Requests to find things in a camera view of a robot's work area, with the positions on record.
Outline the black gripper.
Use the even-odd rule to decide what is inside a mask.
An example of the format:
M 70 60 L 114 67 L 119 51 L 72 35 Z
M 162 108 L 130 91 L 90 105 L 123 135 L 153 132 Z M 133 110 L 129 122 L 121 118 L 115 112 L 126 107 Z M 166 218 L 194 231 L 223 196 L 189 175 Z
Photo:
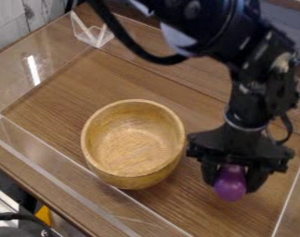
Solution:
M 209 186 L 214 186 L 218 178 L 218 164 L 248 167 L 246 192 L 254 193 L 272 172 L 288 170 L 294 152 L 260 131 L 239 131 L 223 124 L 214 130 L 189 134 L 186 155 L 203 161 L 201 171 Z

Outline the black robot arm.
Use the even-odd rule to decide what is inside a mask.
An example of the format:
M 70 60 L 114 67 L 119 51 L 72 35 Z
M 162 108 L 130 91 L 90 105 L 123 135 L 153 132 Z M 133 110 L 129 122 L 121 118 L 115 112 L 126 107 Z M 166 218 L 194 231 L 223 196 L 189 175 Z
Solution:
M 293 150 L 268 127 L 281 119 L 293 132 L 288 112 L 297 108 L 296 46 L 288 34 L 261 16 L 258 0 L 129 0 L 159 20 L 167 44 L 182 56 L 207 56 L 229 68 L 231 90 L 225 123 L 187 135 L 187 155 L 201 162 L 205 183 L 221 168 L 238 165 L 246 192 L 288 170 Z

